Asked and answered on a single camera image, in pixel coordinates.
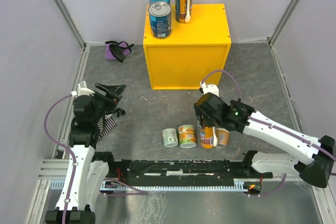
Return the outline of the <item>green label small can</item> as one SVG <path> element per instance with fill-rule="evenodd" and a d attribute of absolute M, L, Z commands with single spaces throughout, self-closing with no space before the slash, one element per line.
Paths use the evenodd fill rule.
<path fill-rule="evenodd" d="M 166 128 L 162 130 L 162 138 L 164 147 L 178 146 L 177 131 L 174 128 Z"/>

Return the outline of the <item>tall orange can with spoon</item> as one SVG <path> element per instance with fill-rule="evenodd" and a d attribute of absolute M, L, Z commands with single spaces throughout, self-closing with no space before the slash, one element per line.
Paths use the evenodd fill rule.
<path fill-rule="evenodd" d="M 191 19 L 193 0 L 175 0 L 175 19 L 179 23 L 188 23 Z"/>

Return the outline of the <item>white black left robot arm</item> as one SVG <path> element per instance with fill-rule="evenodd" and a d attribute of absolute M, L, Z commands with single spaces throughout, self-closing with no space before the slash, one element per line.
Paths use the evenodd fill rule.
<path fill-rule="evenodd" d="M 69 165 L 61 196 L 55 210 L 48 211 L 46 223 L 95 223 L 94 207 L 103 180 L 115 168 L 111 152 L 96 150 L 99 123 L 116 113 L 125 91 L 124 84 L 95 84 L 87 88 L 84 81 L 71 93 L 74 117 L 71 121 L 68 145 L 57 142 L 69 153 Z"/>

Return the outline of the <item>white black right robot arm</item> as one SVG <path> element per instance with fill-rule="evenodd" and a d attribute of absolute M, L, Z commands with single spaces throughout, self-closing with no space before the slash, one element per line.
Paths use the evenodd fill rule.
<path fill-rule="evenodd" d="M 226 104 L 213 93 L 202 95 L 194 104 L 194 110 L 201 127 L 236 131 L 285 151 L 284 154 L 253 152 L 248 164 L 255 171 L 292 174 L 312 186 L 327 187 L 335 163 L 332 137 L 305 135 L 267 118 L 240 99 Z"/>

